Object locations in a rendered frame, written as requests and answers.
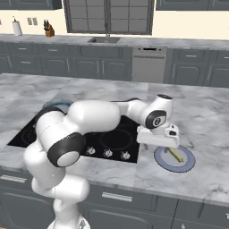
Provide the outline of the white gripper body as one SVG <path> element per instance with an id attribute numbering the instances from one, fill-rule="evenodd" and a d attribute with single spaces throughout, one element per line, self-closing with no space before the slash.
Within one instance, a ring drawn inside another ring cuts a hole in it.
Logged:
<path id="1" fill-rule="evenodd" d="M 158 127 L 154 130 L 143 126 L 137 128 L 137 142 L 166 148 L 177 148 L 180 145 L 179 129 L 176 125 Z"/>

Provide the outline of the yellow butter stick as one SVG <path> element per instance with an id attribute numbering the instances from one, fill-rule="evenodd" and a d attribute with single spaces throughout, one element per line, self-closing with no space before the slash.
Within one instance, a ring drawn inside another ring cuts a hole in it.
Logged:
<path id="1" fill-rule="evenodd" d="M 175 159 L 176 159 L 179 163 L 183 162 L 183 158 L 178 154 L 177 151 L 174 153 L 174 152 L 171 152 L 170 149 L 169 149 L 169 152 L 175 157 Z"/>

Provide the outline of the blue-grey round plate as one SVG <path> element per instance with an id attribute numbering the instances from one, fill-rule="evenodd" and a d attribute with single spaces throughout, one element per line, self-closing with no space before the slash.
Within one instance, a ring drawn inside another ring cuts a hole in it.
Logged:
<path id="1" fill-rule="evenodd" d="M 174 173 L 189 172 L 195 166 L 195 157 L 183 146 L 179 146 L 175 150 L 183 158 L 183 162 L 179 163 L 169 152 L 169 149 L 165 147 L 157 147 L 154 152 L 154 158 L 156 162 L 167 171 Z"/>

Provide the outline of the black hob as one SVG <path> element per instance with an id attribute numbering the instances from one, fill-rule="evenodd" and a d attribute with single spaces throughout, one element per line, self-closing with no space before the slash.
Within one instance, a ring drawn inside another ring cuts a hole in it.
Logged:
<path id="1" fill-rule="evenodd" d="M 42 109 L 9 144 L 26 148 L 39 140 L 48 160 L 61 167 L 72 165 L 81 156 L 105 158 L 105 149 L 113 152 L 108 159 L 135 163 L 140 146 L 137 127 L 136 122 L 121 114 L 116 104 L 81 101 L 66 112 L 57 107 Z M 88 155 L 88 147 L 96 153 Z M 129 159 L 121 158 L 123 151 L 131 155 Z"/>

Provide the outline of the grey drawer front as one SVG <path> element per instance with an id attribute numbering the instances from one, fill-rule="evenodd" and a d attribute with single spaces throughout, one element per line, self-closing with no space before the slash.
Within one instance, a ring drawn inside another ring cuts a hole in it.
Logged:
<path id="1" fill-rule="evenodd" d="M 1 187 L 22 190 L 22 191 L 32 191 L 32 188 L 31 188 L 32 176 L 29 173 L 27 173 L 26 171 L 0 170 L 0 176 L 3 174 L 8 175 L 8 176 L 26 178 L 27 181 L 25 183 L 20 183 L 20 182 L 10 182 L 10 181 L 5 181 L 5 180 L 0 179 Z"/>
<path id="2" fill-rule="evenodd" d="M 229 213 L 229 207 L 180 199 L 174 218 L 204 225 L 229 227 L 229 219 L 225 213 Z"/>
<path id="3" fill-rule="evenodd" d="M 102 198 L 102 192 L 110 192 L 125 196 L 132 196 L 132 202 L 125 202 L 116 199 Z M 125 208 L 152 213 L 156 216 L 173 217 L 176 210 L 177 199 L 149 194 L 143 191 L 122 189 L 120 186 L 105 186 L 91 184 L 87 202 L 100 204 L 109 207 Z"/>

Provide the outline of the silver dishwasher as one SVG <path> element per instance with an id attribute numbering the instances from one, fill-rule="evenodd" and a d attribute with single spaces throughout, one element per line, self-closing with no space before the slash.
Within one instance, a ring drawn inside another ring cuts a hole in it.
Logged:
<path id="1" fill-rule="evenodd" d="M 165 47 L 135 47 L 132 52 L 132 80 L 162 83 L 166 51 Z"/>

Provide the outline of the grey cupboard door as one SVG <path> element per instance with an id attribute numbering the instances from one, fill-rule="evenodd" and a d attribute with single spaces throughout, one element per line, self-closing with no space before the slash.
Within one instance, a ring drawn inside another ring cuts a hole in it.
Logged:
<path id="1" fill-rule="evenodd" d="M 220 227 L 214 225 L 203 225 L 183 220 L 175 219 L 171 229 L 229 229 L 229 227 Z"/>
<path id="2" fill-rule="evenodd" d="M 84 203 L 81 213 L 91 229 L 171 229 L 172 218 Z"/>
<path id="3" fill-rule="evenodd" d="M 0 220 L 7 229 L 47 229 L 54 219 L 51 199 L 28 191 L 0 190 Z"/>

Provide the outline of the grey base cupboards run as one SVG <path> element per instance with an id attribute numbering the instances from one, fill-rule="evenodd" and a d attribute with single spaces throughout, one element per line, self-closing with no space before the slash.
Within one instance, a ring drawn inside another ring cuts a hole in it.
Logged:
<path id="1" fill-rule="evenodd" d="M 229 51 L 168 48 L 164 83 L 229 89 Z"/>
<path id="2" fill-rule="evenodd" d="M 130 47 L 0 41 L 0 73 L 131 81 Z"/>

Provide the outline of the steel sink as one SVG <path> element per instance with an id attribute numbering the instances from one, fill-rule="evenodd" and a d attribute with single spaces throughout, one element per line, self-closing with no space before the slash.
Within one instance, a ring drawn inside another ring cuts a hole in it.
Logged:
<path id="1" fill-rule="evenodd" d="M 94 37 L 88 41 L 88 43 L 97 44 L 115 44 L 120 40 L 118 37 Z"/>

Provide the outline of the grey framed window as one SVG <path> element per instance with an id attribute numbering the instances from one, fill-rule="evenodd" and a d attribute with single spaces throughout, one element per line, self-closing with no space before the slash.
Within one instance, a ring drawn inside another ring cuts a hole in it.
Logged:
<path id="1" fill-rule="evenodd" d="M 154 0 L 63 0 L 68 33 L 150 35 Z"/>

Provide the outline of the wooden knife block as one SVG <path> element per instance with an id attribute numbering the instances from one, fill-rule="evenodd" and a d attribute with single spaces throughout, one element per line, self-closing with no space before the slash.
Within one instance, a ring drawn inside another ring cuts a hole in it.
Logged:
<path id="1" fill-rule="evenodd" d="M 55 35 L 55 31 L 52 25 L 48 22 L 48 20 L 44 20 L 44 30 L 45 30 L 46 36 L 49 38 Z"/>

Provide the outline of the white paper towel roll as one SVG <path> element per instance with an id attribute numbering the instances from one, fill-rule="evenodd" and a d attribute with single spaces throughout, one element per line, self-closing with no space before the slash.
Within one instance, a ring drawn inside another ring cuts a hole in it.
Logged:
<path id="1" fill-rule="evenodd" d="M 13 31 L 15 36 L 22 35 L 21 25 L 16 19 L 13 19 Z"/>

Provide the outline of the grey wall cupboards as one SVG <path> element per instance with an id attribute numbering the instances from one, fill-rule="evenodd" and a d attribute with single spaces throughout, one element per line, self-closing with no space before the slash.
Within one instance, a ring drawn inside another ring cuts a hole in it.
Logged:
<path id="1" fill-rule="evenodd" d="M 0 10 L 59 10 L 62 0 L 0 0 Z"/>
<path id="2" fill-rule="evenodd" d="M 229 0 L 157 0 L 156 10 L 229 12 Z"/>

